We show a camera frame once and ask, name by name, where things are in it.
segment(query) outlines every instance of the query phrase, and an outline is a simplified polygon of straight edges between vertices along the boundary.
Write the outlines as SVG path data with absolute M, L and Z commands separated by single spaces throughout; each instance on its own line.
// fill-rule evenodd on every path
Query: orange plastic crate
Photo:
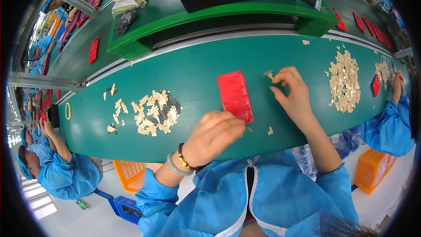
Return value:
M 368 149 L 359 160 L 354 184 L 367 194 L 371 194 L 396 161 L 396 157 Z
M 145 163 L 113 160 L 121 185 L 129 193 L 137 193 L 143 187 Z

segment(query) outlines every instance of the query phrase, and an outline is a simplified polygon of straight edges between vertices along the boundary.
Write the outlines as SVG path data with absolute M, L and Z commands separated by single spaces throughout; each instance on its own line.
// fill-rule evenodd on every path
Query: yellow tape roll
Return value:
M 66 116 L 66 119 L 69 120 L 71 118 L 71 108 L 70 108 L 70 103 L 66 103 L 66 106 L 64 107 L 64 115 Z

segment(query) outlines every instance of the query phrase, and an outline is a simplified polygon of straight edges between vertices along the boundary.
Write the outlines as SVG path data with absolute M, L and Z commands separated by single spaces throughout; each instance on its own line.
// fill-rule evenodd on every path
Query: jade bangle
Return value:
M 168 156 L 167 156 L 167 162 L 168 162 L 168 164 L 170 164 L 173 171 L 175 173 L 179 174 L 180 176 L 183 176 L 183 177 L 192 175 L 193 171 L 184 172 L 184 171 L 181 171 L 178 167 L 176 167 L 176 165 L 174 165 L 173 160 L 171 159 L 171 157 L 173 156 L 174 153 L 175 152 L 169 153 Z

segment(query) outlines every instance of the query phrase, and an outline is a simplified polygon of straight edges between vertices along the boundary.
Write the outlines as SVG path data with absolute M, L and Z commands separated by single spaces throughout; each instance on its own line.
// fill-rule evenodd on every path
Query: plastic bag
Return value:
M 339 134 L 332 135 L 329 139 L 343 160 L 360 147 L 362 143 L 361 126 L 357 125 Z
M 357 125 L 339 134 L 332 135 L 329 139 L 343 160 L 360 147 L 362 143 L 361 126 Z M 310 177 L 313 181 L 316 181 L 317 168 L 313 160 L 310 146 L 306 144 L 294 147 L 292 149 L 292 154 L 303 174 Z
M 292 148 L 292 154 L 304 175 L 316 181 L 317 168 L 308 144 Z
M 117 15 L 136 8 L 144 8 L 146 0 L 124 0 L 123 2 L 114 3 L 111 9 L 112 17 L 115 18 Z

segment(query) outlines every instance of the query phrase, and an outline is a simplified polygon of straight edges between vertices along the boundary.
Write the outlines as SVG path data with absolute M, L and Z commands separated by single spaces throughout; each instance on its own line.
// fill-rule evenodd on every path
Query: exit sign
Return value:
M 82 209 L 82 210 L 86 210 L 89 209 L 89 205 L 86 204 L 85 202 L 83 202 L 82 200 L 77 200 L 76 204 Z

